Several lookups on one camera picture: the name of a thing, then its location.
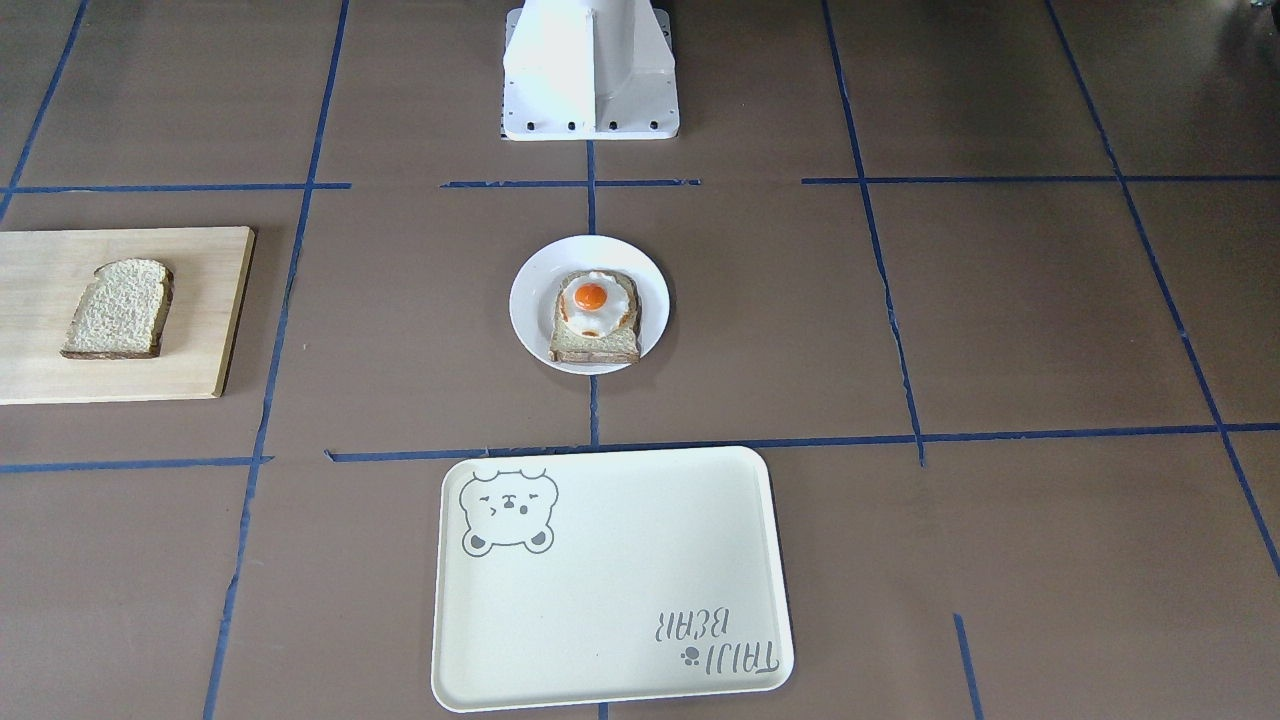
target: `egg yolk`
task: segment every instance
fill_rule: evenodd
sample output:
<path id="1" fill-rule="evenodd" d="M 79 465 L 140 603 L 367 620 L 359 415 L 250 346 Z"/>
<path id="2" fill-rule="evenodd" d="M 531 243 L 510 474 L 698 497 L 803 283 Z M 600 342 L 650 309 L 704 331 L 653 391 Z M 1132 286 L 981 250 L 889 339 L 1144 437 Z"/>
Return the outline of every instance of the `egg yolk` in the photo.
<path id="1" fill-rule="evenodd" d="M 582 310 L 599 310 L 600 307 L 604 307 L 604 301 L 608 300 L 608 297 L 609 293 L 595 283 L 582 283 L 573 291 L 573 304 Z"/>

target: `white plate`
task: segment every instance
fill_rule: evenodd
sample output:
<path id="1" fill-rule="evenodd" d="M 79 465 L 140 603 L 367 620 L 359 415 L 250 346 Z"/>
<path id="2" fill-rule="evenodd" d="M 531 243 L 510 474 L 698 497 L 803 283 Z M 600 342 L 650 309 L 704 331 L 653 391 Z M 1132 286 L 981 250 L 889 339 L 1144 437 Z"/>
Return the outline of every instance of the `white plate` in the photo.
<path id="1" fill-rule="evenodd" d="M 627 365 L 605 363 L 554 363 L 550 357 L 556 293 L 561 281 L 575 270 L 616 270 L 636 283 L 640 296 L 640 356 L 658 343 L 667 329 L 671 295 L 662 270 L 632 245 L 603 234 L 577 234 L 557 240 L 525 261 L 511 283 L 511 327 L 534 357 L 557 370 L 576 375 L 600 375 Z"/>

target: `blue tape line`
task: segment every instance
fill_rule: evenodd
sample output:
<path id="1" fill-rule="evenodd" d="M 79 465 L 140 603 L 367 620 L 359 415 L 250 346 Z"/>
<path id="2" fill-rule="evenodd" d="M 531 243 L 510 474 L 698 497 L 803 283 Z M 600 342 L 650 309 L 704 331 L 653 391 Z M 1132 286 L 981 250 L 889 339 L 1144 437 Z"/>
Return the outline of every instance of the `blue tape line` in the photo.
<path id="1" fill-rule="evenodd" d="M 595 375 L 591 375 L 591 401 L 590 401 L 590 418 L 591 418 L 591 445 L 600 445 L 600 384 Z"/>
<path id="2" fill-rule="evenodd" d="M 151 470 L 159 468 L 242 468 L 252 457 L 172 457 L 163 460 L 95 460 L 86 462 L 15 462 L 0 465 L 0 475 L 20 473 L 69 473 L 78 470 Z"/>
<path id="3" fill-rule="evenodd" d="M 1258 429 L 1280 429 L 1280 423 L 1260 424 Z M 842 437 L 803 437 L 765 439 L 721 439 L 721 441 L 680 441 L 680 442 L 632 442 L 590 445 L 552 445 L 530 447 L 472 447 L 456 450 L 410 450 L 393 452 L 333 452 L 324 455 L 334 462 L 384 462 L 394 460 L 447 460 L 467 457 L 512 457 L 520 455 L 571 455 L 586 452 L 617 452 L 635 450 L 681 450 L 689 447 L 745 446 L 756 450 L 782 447 L 849 447 L 860 445 L 914 445 L 918 441 L 933 442 L 991 442 L 1018 439 L 1071 439 L 1108 437 L 1151 437 L 1216 433 L 1216 425 L 1149 425 L 1134 428 L 1082 428 L 1057 430 L 995 430 L 977 433 L 928 433 L 893 436 L 842 436 Z"/>
<path id="4" fill-rule="evenodd" d="M 849 131 L 849 147 L 854 152 L 854 165 L 858 168 L 858 186 L 861 190 L 863 210 L 867 213 L 867 228 L 872 236 L 872 252 L 876 255 L 876 269 L 884 284 L 884 310 L 888 314 L 888 327 L 893 332 L 893 345 L 897 347 L 897 364 L 902 372 L 902 391 L 906 395 L 906 411 L 911 418 L 911 432 L 915 433 L 915 451 L 920 466 L 925 464 L 924 441 L 920 438 L 920 416 L 915 410 L 915 392 L 911 391 L 911 373 L 906 366 L 906 351 L 902 348 L 902 331 L 893 310 L 893 291 L 890 288 L 888 269 L 884 266 L 884 252 L 881 249 L 879 231 L 876 228 L 876 211 L 872 209 L 872 192 L 867 184 L 867 170 L 863 167 L 863 151 L 858 143 L 858 128 L 854 124 L 854 108 L 849 100 L 849 85 L 845 81 L 845 68 L 840 59 L 840 46 L 836 42 L 836 27 L 831 20 L 831 5 L 822 0 L 822 17 L 827 23 L 827 41 L 831 44 L 831 63 L 836 69 L 836 82 L 840 85 L 840 101 L 845 110 L 845 126 Z"/>
<path id="5" fill-rule="evenodd" d="M 1229 423 L 1226 429 L 1233 433 L 1267 433 L 1280 430 L 1280 423 Z"/>
<path id="6" fill-rule="evenodd" d="M 586 187 L 586 181 L 451 181 L 444 190 L 495 190 L 506 187 Z"/>
<path id="7" fill-rule="evenodd" d="M 31 132 L 27 133 L 27 141 L 23 142 L 22 152 L 18 155 L 18 164 L 14 165 L 13 174 L 9 176 L 9 190 L 4 193 L 4 200 L 0 200 L 0 220 L 9 211 L 9 201 L 13 200 L 13 188 L 18 187 L 22 172 L 27 168 L 27 160 L 31 159 L 31 149 L 36 145 L 36 136 L 40 133 L 40 126 L 45 122 L 45 113 L 49 111 L 49 104 L 54 100 L 58 83 L 63 79 L 63 70 L 67 69 L 67 59 L 70 58 L 72 47 L 76 46 L 76 38 L 79 37 L 79 28 L 84 22 L 84 10 L 87 8 L 88 0 L 81 0 L 79 6 L 76 8 L 76 19 L 72 20 L 72 29 L 67 33 L 67 44 L 63 45 L 63 54 L 58 58 L 58 67 L 54 68 L 54 76 L 49 78 L 45 97 L 40 101 L 40 109 L 36 110 L 36 119 L 31 123 Z"/>
<path id="8" fill-rule="evenodd" d="M 595 234 L 595 141 L 586 141 L 586 232 Z"/>
<path id="9" fill-rule="evenodd" d="M 964 679 L 969 684 L 969 702 L 973 705 L 974 720 L 983 720 L 982 697 L 978 696 L 978 675 L 973 671 L 973 655 L 969 652 L 969 634 L 964 630 L 964 618 L 952 614 L 956 624 L 956 641 L 960 643 L 960 662 L 964 664 Z"/>
<path id="10" fill-rule="evenodd" d="M 1133 200 L 1133 193 L 1129 192 L 1129 183 L 1125 174 L 1120 170 L 1120 161 L 1116 158 L 1115 149 L 1111 145 L 1111 138 L 1107 136 L 1106 128 L 1102 126 L 1102 117 L 1098 114 L 1097 105 L 1093 102 L 1093 96 L 1089 94 L 1088 83 L 1084 81 L 1084 74 L 1080 72 L 1080 65 L 1075 61 L 1075 55 L 1071 53 L 1071 45 L 1066 40 L 1066 31 L 1062 29 L 1062 23 L 1059 20 L 1057 12 L 1053 9 L 1053 0 L 1044 0 L 1044 8 L 1048 12 L 1050 19 L 1053 22 L 1053 29 L 1057 32 L 1057 38 L 1062 44 L 1062 51 L 1066 54 L 1068 63 L 1071 65 L 1071 73 L 1075 76 L 1075 82 L 1080 88 L 1080 94 L 1084 96 L 1084 102 L 1089 108 L 1089 115 L 1093 118 L 1093 124 L 1098 131 L 1098 137 L 1102 140 L 1102 147 L 1106 150 L 1107 159 L 1111 160 L 1111 169 L 1115 173 L 1117 181 L 1120 181 L 1120 190 L 1124 193 L 1125 204 L 1129 206 L 1129 214 L 1133 217 L 1134 227 L 1138 229 L 1138 238 L 1142 241 L 1142 247 L 1147 252 L 1147 260 L 1151 263 L 1151 272 L 1156 277 L 1156 283 L 1160 286 L 1160 292 L 1165 297 L 1165 305 L 1169 307 L 1169 314 L 1174 319 L 1174 327 L 1178 328 L 1178 334 L 1183 341 L 1183 350 L 1187 352 L 1187 359 L 1192 364 L 1192 369 L 1196 372 L 1196 382 L 1199 383 L 1201 393 L 1204 396 L 1204 404 L 1208 405 L 1210 415 L 1213 418 L 1213 425 L 1217 428 L 1219 436 L 1222 439 L 1222 447 L 1226 450 L 1226 456 L 1231 461 L 1231 469 L 1235 470 L 1235 479 L 1240 484 L 1240 491 L 1244 493 L 1244 500 L 1249 506 L 1249 512 L 1253 515 L 1253 523 L 1258 528 L 1258 534 L 1262 537 L 1262 544 L 1271 559 L 1271 566 L 1276 575 L 1280 577 L 1280 551 L 1276 550 L 1275 539 L 1271 537 L 1271 530 L 1267 528 L 1266 519 L 1262 516 L 1262 510 L 1258 507 L 1257 498 L 1253 496 L 1253 488 L 1249 486 L 1249 479 L 1244 474 L 1244 468 L 1240 465 L 1240 460 L 1235 454 L 1235 446 L 1231 443 L 1231 436 L 1228 432 L 1226 424 L 1222 421 L 1222 414 L 1219 411 L 1217 401 L 1213 400 L 1213 392 L 1208 387 L 1208 379 L 1204 377 L 1204 370 L 1201 366 L 1199 357 L 1196 355 L 1196 348 L 1192 345 L 1192 338 L 1187 332 L 1187 325 L 1183 323 L 1181 313 L 1178 311 L 1178 304 L 1174 302 L 1174 295 L 1169 290 L 1169 283 L 1165 281 L 1165 273 L 1160 269 L 1160 260 L 1156 258 L 1156 249 L 1151 243 L 1151 238 L 1147 236 L 1147 228 L 1142 222 L 1142 215 L 1138 213 L 1138 205 Z"/>
<path id="11" fill-rule="evenodd" d="M 14 195 L 54 195 L 60 192 L 239 192 L 278 190 L 351 190 L 349 182 L 246 182 L 205 184 L 47 184 L 13 188 Z"/>
<path id="12" fill-rule="evenodd" d="M 1125 176 L 1128 182 L 1280 182 L 1280 176 Z"/>
<path id="13" fill-rule="evenodd" d="M 293 293 L 293 282 L 297 278 L 298 259 L 302 255 L 302 240 L 306 236 L 307 218 L 311 214 L 311 193 L 314 191 L 316 172 L 320 167 L 320 152 L 324 149 L 324 131 L 329 119 L 329 105 L 333 101 L 333 88 L 338 77 L 338 59 L 342 55 L 342 41 L 347 31 L 347 12 L 351 0 L 342 0 L 342 9 L 338 13 L 338 29 L 334 35 L 333 54 L 329 58 L 329 77 L 325 81 L 324 99 L 320 102 L 320 118 L 316 120 L 315 141 L 311 145 L 311 164 L 307 169 L 307 187 L 302 191 L 302 208 L 298 211 L 298 227 L 293 236 L 293 251 L 289 256 L 289 272 L 284 284 L 284 300 L 280 305 L 280 315 L 276 320 L 275 345 L 271 348 L 271 366 L 268 370 L 266 391 L 262 395 L 262 420 L 257 428 L 257 437 L 253 441 L 253 456 L 261 457 L 266 445 L 266 429 L 271 420 L 271 405 L 275 395 L 275 380 L 280 372 L 280 356 L 284 350 L 284 337 L 289 325 L 289 300 Z M 227 657 L 227 643 L 230 637 L 232 616 L 236 610 L 236 594 L 239 588 L 241 570 L 244 566 L 244 547 L 248 543 L 248 527 L 253 496 L 257 495 L 259 464 L 250 466 L 248 482 L 244 488 L 244 505 L 241 510 L 241 532 L 236 551 L 236 571 L 227 585 L 227 598 L 223 603 L 223 619 L 218 628 L 218 644 L 214 651 L 214 664 L 209 676 L 209 691 L 205 694 L 204 720 L 214 719 L 214 710 L 218 703 L 218 689 L 221 684 L 223 662 Z"/>
<path id="14" fill-rule="evenodd" d="M 983 184 L 1021 182 L 1116 182 L 1112 176 L 886 176 L 864 178 L 869 184 Z M 858 178 L 800 178 L 800 184 L 859 184 Z"/>
<path id="15" fill-rule="evenodd" d="M 699 186 L 700 179 L 662 178 L 662 179 L 635 179 L 635 181 L 595 181 L 595 187 L 680 187 L 684 184 Z"/>
<path id="16" fill-rule="evenodd" d="M 214 706 L 218 702 L 218 688 L 223 680 L 223 662 L 227 661 L 227 643 L 230 639 L 232 615 L 236 611 L 236 596 L 239 592 L 241 570 L 244 568 L 244 546 L 248 543 L 250 506 L 257 495 L 259 465 L 250 465 L 248 482 L 244 486 L 244 503 L 241 505 L 241 525 L 236 546 L 236 570 L 227 584 L 227 597 L 223 600 L 223 616 L 218 623 L 218 644 L 214 646 L 214 665 L 209 673 L 209 691 L 205 693 L 204 720 L 214 720 Z"/>
<path id="17" fill-rule="evenodd" d="M 987 442 L 997 439 L 1068 439 L 1102 437 L 1189 436 L 1216 433 L 1216 425 L 1158 425 L 1138 428 L 1082 428 L 1062 430 L 998 430 L 987 433 L 931 433 L 924 442 Z"/>
<path id="18" fill-rule="evenodd" d="M 590 187 L 591 179 L 585 181 L 449 181 L 440 187 L 443 190 L 504 190 L 517 187 Z M 681 187 L 700 186 L 699 178 L 654 178 L 654 179 L 613 179 L 594 181 L 595 187 Z"/>

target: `bear ear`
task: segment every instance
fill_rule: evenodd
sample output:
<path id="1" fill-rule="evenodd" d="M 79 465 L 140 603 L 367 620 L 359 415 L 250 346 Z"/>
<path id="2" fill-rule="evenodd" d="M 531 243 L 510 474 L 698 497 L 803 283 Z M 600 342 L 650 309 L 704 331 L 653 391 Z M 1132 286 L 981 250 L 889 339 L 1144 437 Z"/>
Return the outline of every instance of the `bear ear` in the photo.
<path id="1" fill-rule="evenodd" d="M 529 548 L 529 552 L 536 555 L 547 552 L 547 548 L 549 548 L 553 542 L 556 542 L 556 533 L 552 532 L 552 527 L 543 525 L 538 533 L 534 534 L 534 537 L 525 541 L 525 547 Z"/>
<path id="2" fill-rule="evenodd" d="M 462 536 L 462 550 L 467 551 L 471 557 L 484 557 L 493 550 L 493 543 L 467 530 L 467 534 Z"/>

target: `tray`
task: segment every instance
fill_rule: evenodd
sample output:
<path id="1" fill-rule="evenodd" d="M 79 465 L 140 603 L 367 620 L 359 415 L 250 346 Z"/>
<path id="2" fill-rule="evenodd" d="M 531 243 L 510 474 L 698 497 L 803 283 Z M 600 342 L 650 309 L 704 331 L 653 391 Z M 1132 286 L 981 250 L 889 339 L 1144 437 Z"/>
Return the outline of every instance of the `tray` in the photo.
<path id="1" fill-rule="evenodd" d="M 754 451 L 466 460 L 442 493 L 431 691 L 444 707 L 769 691 L 791 675 Z"/>

